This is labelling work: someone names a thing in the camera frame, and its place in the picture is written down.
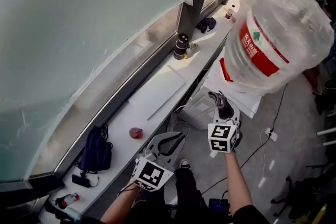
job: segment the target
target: shoe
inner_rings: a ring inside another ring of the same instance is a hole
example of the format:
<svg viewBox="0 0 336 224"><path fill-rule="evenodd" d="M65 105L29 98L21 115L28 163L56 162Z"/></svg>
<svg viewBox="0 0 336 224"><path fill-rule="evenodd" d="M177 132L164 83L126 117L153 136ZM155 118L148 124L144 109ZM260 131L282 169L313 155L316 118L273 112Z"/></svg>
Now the shoe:
<svg viewBox="0 0 336 224"><path fill-rule="evenodd" d="M191 170L190 162L187 159L182 159L180 161L180 168L181 169L189 169L189 170Z"/></svg>

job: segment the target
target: plastic bag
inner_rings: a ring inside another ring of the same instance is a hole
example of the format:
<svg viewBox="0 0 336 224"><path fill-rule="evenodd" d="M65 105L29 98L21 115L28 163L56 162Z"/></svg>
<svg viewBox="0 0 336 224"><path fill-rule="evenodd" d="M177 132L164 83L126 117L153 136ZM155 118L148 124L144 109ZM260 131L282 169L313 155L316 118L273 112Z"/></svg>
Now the plastic bag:
<svg viewBox="0 0 336 224"><path fill-rule="evenodd" d="M315 0L243 0L225 46L235 90L277 91L318 65L334 41L330 19Z"/></svg>

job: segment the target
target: person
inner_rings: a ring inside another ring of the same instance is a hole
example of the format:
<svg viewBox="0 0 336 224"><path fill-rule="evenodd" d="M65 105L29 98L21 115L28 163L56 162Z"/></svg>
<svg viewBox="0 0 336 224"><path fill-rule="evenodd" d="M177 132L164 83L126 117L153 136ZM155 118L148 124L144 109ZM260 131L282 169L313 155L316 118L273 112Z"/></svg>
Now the person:
<svg viewBox="0 0 336 224"><path fill-rule="evenodd" d="M234 151L224 153L227 170L228 199L234 224L269 223L253 206L250 192ZM177 210L174 219L166 210L164 187L149 192L132 184L128 186L110 205L100 219L100 223L183 223L188 221L208 223L214 221L201 192L196 187L190 162L181 160L180 168L175 171L177 190Z"/></svg>
<svg viewBox="0 0 336 224"><path fill-rule="evenodd" d="M330 18L331 22L330 24L335 29L334 25L336 22L336 0L320 0L318 1L321 8L325 12L325 14ZM336 55L336 42L333 43L333 45L330 48L330 52L328 56L322 61L322 64L326 64L328 61L330 61L334 56ZM313 68L307 69L303 72L303 75L308 80L309 84L312 87L312 93L314 95L321 95L322 92L318 90L318 76L320 74L320 68L319 66L315 66Z"/></svg>

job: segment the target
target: floor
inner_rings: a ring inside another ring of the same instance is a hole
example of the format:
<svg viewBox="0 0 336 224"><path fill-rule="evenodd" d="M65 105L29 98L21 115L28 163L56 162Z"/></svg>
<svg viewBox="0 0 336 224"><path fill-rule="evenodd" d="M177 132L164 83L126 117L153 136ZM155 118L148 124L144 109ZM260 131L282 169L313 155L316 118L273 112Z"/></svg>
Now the floor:
<svg viewBox="0 0 336 224"><path fill-rule="evenodd" d="M282 91L283 88L274 94L265 95L253 119L243 115L241 131L244 137L237 148L239 163L242 164L260 145L261 131L272 126ZM323 138L316 137L316 131L323 130L323 121L323 116L320 116L316 111L308 82L303 75L299 75L288 84L284 93L274 128L278 139L276 142L269 140L264 146L266 157L264 177L266 181L262 187L258 188L264 166L262 150L259 150L242 168L254 205L270 223L274 223L277 219L273 217L273 213L281 208L281 205L271 205L270 201L286 193L285 178L290 176L295 181L317 175L319 171L306 168L306 165L322 164L326 161L324 148L321 146ZM178 123L174 130L187 133L188 126L183 122ZM261 139L264 141L266 138L266 135L262 134ZM212 158L209 154L207 132L191 127L180 157L190 160L197 187L202 192L226 176L223 155L217 154L215 158ZM272 170L269 170L269 164L272 160L275 161L275 164ZM87 216L101 217L115 199L118 191L128 182L132 167L133 164L127 167L91 206L86 212ZM174 181L175 178L172 177L165 186L166 203L172 203L176 200ZM226 181L223 181L206 192L203 197L206 202L210 198L221 198L226 189ZM290 223L287 215L288 212L285 211L277 223Z"/></svg>

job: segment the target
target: white countertop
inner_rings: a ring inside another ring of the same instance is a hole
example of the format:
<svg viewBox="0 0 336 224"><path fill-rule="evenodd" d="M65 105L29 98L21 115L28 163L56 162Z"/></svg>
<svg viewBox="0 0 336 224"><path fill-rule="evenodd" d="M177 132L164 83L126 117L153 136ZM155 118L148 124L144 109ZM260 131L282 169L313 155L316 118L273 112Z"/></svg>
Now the white countertop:
<svg viewBox="0 0 336 224"><path fill-rule="evenodd" d="M198 44L198 51L191 58L176 60L171 54L160 65L161 67L169 65L177 71L185 80L183 86L148 120L144 119L134 105L126 102L108 123L108 141L113 143L111 168L98 173L98 186L95 188L85 188L72 183L71 175L79 175L80 173L79 168L72 167L64 177L65 188L53 194L51 199L62 197L69 193L78 193L80 200L70 207L80 214L83 214L114 182L124 168L133 161L135 154L149 141L160 125L170 115L230 31L232 22L225 19L223 7L218 9L212 16L217 20L217 24L213 30L204 34L198 29L194 31L192 42ZM141 139L135 140L129 136L128 132L132 127L140 127L143 129L143 137ZM92 182L96 182L97 175L88 174L88 178ZM42 223L59 223L59 220L57 220L54 215L46 212L44 209L40 213L39 218Z"/></svg>

